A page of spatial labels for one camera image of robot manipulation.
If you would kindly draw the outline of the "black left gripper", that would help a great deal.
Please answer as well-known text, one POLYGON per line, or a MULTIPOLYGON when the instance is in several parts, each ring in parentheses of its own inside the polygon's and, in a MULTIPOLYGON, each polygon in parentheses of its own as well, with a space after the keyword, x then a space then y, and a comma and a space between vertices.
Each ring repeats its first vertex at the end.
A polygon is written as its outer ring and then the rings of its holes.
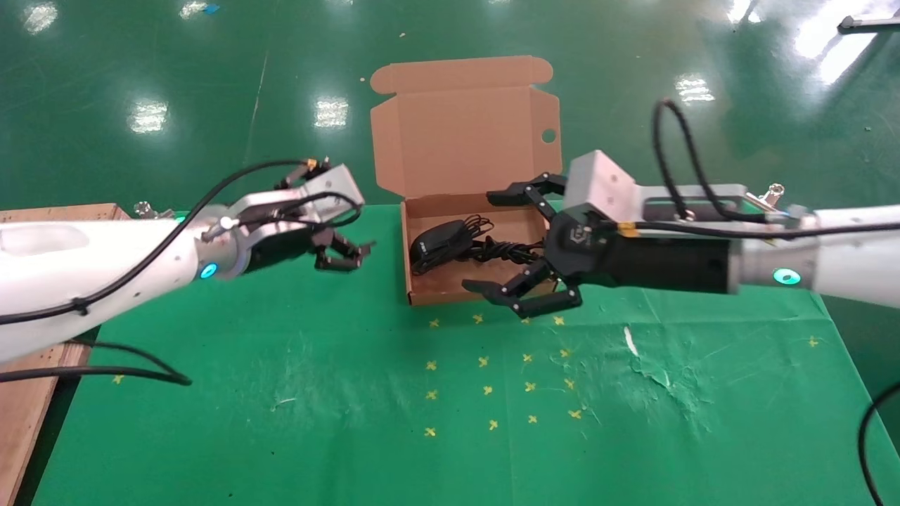
MULTIPOLYGON (((304 185, 332 169, 329 160, 305 158, 277 184, 277 189, 304 185)), ((376 242, 354 244, 332 227, 302 226, 279 231, 261 239, 250 249, 247 266, 241 275, 271 268, 303 255, 316 257, 314 268, 319 271, 352 272, 372 253, 376 242)))

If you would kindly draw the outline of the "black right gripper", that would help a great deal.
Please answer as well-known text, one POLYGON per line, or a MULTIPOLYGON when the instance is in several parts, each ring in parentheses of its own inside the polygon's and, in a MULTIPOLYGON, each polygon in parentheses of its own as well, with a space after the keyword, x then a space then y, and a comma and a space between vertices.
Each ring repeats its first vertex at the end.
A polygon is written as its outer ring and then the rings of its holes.
POLYGON ((593 206, 554 210, 546 195, 563 195, 567 177, 543 173, 531 181, 487 192, 492 206, 533 205, 546 222, 544 259, 505 282, 462 281, 463 289, 504 306, 521 319, 559 313, 582 304, 581 287, 638 287, 677 292, 733 292, 733 244, 724 239, 643 233, 593 206), (554 279, 562 291, 529 296, 554 279))

